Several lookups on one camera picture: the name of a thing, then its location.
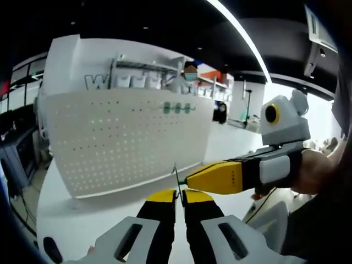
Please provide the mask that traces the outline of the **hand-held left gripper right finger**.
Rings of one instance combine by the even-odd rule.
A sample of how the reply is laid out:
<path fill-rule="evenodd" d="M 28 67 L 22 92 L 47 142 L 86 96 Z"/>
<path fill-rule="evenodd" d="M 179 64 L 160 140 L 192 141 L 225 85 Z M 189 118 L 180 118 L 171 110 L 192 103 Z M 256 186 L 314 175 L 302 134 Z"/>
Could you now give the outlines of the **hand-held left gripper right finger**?
<path fill-rule="evenodd" d="M 195 263 L 305 263 L 267 245 L 265 236 L 234 215 L 224 215 L 201 191 L 182 191 L 186 238 Z"/>

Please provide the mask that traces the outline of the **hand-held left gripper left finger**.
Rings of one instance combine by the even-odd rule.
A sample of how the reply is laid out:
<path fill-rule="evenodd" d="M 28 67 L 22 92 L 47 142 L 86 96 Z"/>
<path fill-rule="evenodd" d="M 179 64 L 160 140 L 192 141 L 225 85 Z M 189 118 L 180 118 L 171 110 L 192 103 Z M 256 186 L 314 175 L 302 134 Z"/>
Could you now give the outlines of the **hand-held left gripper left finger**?
<path fill-rule="evenodd" d="M 137 216 L 124 218 L 96 239 L 91 253 L 67 263 L 168 263 L 177 197 L 174 189 L 150 195 Z"/>

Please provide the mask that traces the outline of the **person's right hand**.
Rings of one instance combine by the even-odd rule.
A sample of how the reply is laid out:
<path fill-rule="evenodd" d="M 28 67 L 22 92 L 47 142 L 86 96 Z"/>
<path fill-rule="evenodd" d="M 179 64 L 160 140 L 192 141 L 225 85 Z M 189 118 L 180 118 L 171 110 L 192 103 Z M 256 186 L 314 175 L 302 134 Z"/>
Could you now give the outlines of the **person's right hand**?
<path fill-rule="evenodd" d="M 332 175 L 338 165 L 343 151 L 335 149 L 325 156 L 315 150 L 304 150 L 299 175 L 293 185 L 292 191 L 300 194 L 316 195 L 322 189 L 326 180 Z"/>

